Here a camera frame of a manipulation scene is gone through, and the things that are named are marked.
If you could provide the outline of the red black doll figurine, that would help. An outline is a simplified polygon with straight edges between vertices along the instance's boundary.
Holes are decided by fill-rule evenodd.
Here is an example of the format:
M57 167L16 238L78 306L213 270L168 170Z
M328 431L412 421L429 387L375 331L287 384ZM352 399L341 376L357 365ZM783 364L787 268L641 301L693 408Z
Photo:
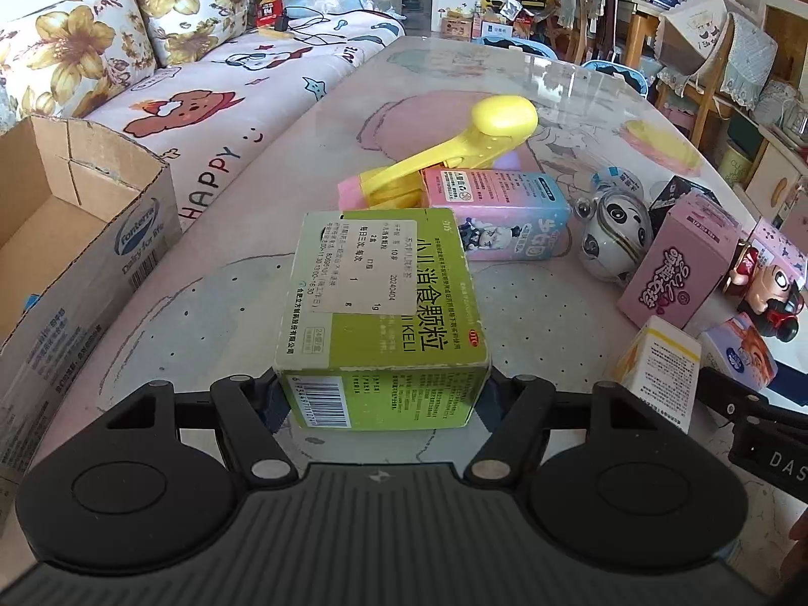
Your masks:
M797 282L779 264L763 264L762 253L750 243L740 243L722 290L739 298L744 312L764 338L791 342L800 331L805 299Z

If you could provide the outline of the green medicine box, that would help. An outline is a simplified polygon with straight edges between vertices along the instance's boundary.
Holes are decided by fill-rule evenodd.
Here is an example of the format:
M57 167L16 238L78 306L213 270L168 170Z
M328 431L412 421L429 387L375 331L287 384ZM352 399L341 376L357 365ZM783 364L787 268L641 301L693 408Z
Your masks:
M490 367L450 210L304 216L274 360L298 424L460 428Z

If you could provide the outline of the white blue orange box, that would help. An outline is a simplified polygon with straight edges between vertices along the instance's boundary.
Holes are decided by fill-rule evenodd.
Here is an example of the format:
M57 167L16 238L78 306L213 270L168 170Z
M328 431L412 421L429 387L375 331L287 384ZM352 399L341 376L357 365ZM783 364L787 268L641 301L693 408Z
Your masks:
M777 376L777 363L746 313L700 332L697 341L703 367L716 369L749 390L763 390Z

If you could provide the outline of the white orange medicine box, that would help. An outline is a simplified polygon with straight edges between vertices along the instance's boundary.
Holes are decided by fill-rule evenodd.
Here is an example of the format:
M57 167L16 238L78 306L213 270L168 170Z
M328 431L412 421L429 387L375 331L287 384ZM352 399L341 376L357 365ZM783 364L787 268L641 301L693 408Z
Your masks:
M612 380L687 434L700 365L700 342L652 316L615 364Z

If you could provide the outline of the pink tall toy box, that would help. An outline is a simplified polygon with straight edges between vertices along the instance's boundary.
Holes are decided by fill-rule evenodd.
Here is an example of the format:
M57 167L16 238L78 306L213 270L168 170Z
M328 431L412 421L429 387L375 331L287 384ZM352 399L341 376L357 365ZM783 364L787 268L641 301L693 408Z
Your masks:
M678 198L618 299L619 311L637 327L657 316L685 328L725 278L739 233L738 223L705 195Z

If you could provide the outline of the pink white small box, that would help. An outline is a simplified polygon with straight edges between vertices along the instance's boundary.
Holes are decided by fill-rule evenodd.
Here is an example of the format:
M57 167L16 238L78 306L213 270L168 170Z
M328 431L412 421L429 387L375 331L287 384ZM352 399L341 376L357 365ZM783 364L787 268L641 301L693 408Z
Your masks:
M756 264L760 268L775 264L800 287L806 281L806 254L802 253L790 239L760 219L749 235L750 246L757 250Z

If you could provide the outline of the pink blue milk carton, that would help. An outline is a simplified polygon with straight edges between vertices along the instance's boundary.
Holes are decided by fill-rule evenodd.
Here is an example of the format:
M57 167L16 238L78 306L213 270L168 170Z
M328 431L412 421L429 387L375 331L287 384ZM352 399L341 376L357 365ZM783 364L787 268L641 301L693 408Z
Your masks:
M470 260L548 260L570 217L544 172L427 168L422 181L425 203L453 212Z

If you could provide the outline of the white low cabinet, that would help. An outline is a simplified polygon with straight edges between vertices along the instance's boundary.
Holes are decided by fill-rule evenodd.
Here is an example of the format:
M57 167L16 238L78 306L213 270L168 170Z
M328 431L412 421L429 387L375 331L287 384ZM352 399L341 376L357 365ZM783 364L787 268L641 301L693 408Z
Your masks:
M754 219L773 224L806 250L806 158L777 126L753 128L760 144L748 175L733 191Z

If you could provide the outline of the green waste bin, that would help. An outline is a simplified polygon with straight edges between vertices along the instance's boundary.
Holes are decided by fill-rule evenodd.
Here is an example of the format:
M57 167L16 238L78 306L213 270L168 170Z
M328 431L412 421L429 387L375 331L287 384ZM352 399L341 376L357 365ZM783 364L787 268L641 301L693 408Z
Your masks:
M725 180L729 187L741 185L751 167L752 160L749 159L749 156L741 148L738 148L734 142L729 141L719 163L718 172L720 177Z

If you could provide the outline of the yellow pink clip toy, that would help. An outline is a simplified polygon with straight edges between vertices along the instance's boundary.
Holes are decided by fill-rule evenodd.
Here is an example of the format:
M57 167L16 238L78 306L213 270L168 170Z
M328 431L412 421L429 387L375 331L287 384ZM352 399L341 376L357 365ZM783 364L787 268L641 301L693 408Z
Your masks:
M494 160L526 142L538 127L530 100L515 94L486 97L471 108L470 123L458 135L389 167L363 171L338 185L338 208L406 210L425 202L427 168L492 168Z

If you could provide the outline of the blue plastic stool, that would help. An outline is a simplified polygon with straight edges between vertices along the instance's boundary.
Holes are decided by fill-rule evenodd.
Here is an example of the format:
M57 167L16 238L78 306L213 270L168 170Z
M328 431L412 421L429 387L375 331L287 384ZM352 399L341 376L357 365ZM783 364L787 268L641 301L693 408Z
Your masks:
M486 36L474 38L473 43L484 46L495 46L496 48L508 49L509 51L516 49L524 54L539 56L542 59L558 59L556 52L554 52L549 45L534 40L527 40L527 38L487 34Z

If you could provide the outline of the floral cushion near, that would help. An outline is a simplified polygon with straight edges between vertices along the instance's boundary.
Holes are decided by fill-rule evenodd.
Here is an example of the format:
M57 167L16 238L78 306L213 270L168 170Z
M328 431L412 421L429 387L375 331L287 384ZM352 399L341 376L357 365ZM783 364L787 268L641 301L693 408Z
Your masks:
M2 26L2 87L15 121L83 118L156 67L137 0L62 0Z

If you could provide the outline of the floral cushion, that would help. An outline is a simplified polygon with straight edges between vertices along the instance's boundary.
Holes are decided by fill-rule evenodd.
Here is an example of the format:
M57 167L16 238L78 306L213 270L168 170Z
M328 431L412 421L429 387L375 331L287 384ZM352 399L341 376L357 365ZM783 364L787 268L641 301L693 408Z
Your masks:
M137 0L160 66L198 62L248 29L248 0Z
M2 26L2 87L15 121L83 118L156 67L137 0L62 0Z

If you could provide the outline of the floral cushion far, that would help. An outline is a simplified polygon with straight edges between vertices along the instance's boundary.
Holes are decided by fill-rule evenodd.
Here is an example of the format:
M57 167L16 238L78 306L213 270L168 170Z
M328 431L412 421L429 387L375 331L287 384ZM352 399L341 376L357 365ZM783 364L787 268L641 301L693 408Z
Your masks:
M137 0L160 66L198 62L248 29L248 0Z

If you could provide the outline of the red snack packet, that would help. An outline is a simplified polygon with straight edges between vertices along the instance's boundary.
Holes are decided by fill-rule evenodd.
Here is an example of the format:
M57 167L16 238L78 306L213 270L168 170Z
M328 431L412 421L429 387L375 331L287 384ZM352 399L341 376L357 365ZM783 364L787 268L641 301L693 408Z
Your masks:
M278 23L285 19L285 7L282 0L255 0L255 25L277 29Z

